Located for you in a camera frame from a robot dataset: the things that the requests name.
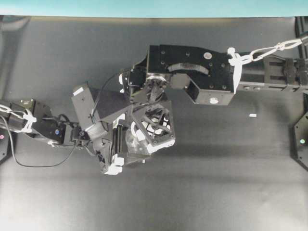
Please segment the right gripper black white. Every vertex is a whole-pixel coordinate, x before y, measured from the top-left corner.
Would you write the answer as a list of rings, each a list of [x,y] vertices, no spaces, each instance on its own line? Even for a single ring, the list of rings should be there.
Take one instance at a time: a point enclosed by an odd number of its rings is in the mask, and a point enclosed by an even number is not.
[[[129,96],[132,121],[142,130],[152,154],[174,145],[176,136],[172,103],[167,101],[165,64],[143,60],[119,74],[120,93]]]

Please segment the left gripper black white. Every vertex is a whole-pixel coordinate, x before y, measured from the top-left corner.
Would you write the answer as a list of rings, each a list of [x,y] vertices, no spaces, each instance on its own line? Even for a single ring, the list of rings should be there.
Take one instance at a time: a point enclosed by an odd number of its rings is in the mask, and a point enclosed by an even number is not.
[[[124,114],[132,106],[129,99],[120,92],[108,91],[90,87],[91,104],[90,113],[95,106],[95,100],[99,96],[93,116],[90,116],[92,125],[83,130],[87,136],[84,148],[90,156],[98,159],[101,173],[105,175],[117,175],[122,172],[123,165],[129,166],[143,162],[151,155],[126,152],[123,155],[123,125]]]

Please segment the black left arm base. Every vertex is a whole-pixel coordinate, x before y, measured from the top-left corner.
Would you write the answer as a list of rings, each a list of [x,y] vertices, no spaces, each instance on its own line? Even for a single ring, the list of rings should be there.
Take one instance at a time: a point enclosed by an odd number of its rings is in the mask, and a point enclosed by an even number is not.
[[[0,164],[12,158],[11,142],[8,131],[0,129]]]

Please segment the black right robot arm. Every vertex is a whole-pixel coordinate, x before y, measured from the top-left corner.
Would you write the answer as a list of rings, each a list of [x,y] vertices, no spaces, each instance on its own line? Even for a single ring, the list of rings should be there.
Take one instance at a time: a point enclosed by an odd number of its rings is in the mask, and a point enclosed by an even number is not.
[[[307,93],[308,63],[274,51],[217,52],[199,47],[152,45],[145,58],[123,71],[122,93],[130,103],[115,129],[117,149],[151,154],[175,143],[172,103],[166,88],[184,91],[195,104],[228,105],[241,90]]]

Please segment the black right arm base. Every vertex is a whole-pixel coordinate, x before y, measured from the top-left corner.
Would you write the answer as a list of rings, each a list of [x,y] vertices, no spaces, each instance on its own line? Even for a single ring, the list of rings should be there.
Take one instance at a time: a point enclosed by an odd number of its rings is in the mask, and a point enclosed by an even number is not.
[[[308,171],[308,112],[292,124],[291,158]]]

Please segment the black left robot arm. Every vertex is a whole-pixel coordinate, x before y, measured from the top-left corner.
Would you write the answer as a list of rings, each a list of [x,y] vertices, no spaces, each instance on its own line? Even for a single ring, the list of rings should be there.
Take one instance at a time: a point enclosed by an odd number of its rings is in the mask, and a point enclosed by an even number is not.
[[[54,116],[50,107],[30,100],[1,101],[0,126],[8,136],[23,133],[56,148],[85,150],[106,175],[151,156],[152,141],[142,128],[148,103],[135,103],[122,92],[81,88],[72,97],[77,119]]]

